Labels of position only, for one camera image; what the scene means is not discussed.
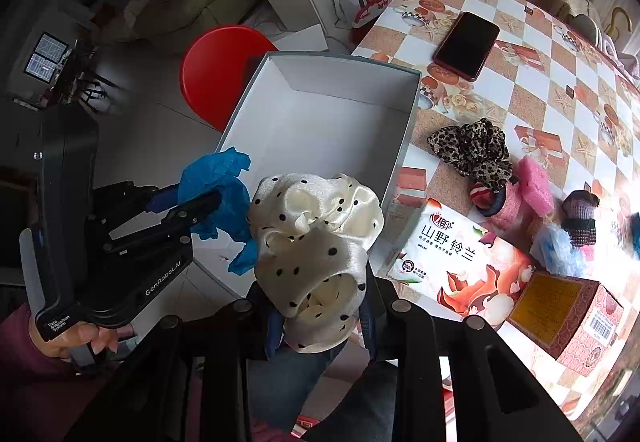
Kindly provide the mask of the left hand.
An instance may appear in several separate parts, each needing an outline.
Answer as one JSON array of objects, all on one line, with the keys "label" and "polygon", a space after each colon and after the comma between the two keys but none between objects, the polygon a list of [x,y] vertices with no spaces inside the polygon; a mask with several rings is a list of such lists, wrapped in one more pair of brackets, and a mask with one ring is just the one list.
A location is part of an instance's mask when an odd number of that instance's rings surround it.
[{"label": "left hand", "polygon": [[89,346],[94,354],[99,354],[107,349],[112,353],[118,350],[119,340],[134,336],[134,328],[131,325],[120,329],[104,329],[94,324],[79,322],[67,331],[52,340],[44,340],[36,327],[35,321],[28,322],[28,333],[32,343],[43,355],[48,358],[69,360],[70,351],[76,348]]}]

